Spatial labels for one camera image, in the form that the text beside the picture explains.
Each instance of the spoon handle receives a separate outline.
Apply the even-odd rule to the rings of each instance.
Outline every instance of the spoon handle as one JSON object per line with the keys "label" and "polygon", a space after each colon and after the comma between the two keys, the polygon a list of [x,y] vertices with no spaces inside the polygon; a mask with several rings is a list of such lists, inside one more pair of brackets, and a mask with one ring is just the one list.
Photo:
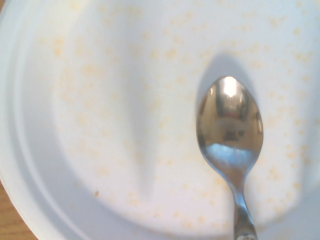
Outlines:
{"label": "spoon handle", "polygon": [[237,193],[234,200],[234,240],[258,240],[244,195]]}

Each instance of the metal spoon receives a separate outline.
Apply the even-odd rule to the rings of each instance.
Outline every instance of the metal spoon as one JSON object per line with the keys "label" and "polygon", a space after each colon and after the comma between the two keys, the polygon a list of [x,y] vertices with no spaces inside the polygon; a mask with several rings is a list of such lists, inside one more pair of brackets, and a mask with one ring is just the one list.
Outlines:
{"label": "metal spoon", "polygon": [[234,196],[234,239],[257,240],[244,199],[245,178],[260,154],[264,130],[250,92],[232,76],[218,79],[204,96],[196,120],[202,155]]}

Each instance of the wooden table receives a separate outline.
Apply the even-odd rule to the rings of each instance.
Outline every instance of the wooden table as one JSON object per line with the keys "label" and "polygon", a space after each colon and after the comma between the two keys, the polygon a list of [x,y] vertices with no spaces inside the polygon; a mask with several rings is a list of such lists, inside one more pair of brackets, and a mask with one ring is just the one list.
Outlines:
{"label": "wooden table", "polygon": [[[5,0],[0,0],[0,10]],[[0,240],[37,240],[12,205],[0,183]]]}

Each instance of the silver spoon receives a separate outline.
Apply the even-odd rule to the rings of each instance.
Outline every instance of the silver spoon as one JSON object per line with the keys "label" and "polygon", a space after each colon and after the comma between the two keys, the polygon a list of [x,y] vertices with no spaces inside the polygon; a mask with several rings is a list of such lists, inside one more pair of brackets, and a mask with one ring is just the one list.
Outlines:
{"label": "silver spoon", "polygon": [[244,199],[245,178],[260,154],[264,130],[250,92],[232,76],[218,79],[204,96],[196,120],[202,155],[234,196],[234,239],[257,240]]}

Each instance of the cereal crumb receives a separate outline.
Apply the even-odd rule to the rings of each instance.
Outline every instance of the cereal crumb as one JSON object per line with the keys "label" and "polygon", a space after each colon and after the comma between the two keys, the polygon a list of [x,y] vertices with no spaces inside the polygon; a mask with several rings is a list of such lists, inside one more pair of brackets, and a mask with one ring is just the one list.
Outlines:
{"label": "cereal crumb", "polygon": [[301,184],[299,182],[294,182],[293,183],[293,187],[296,189],[296,190],[300,190],[301,189]]}

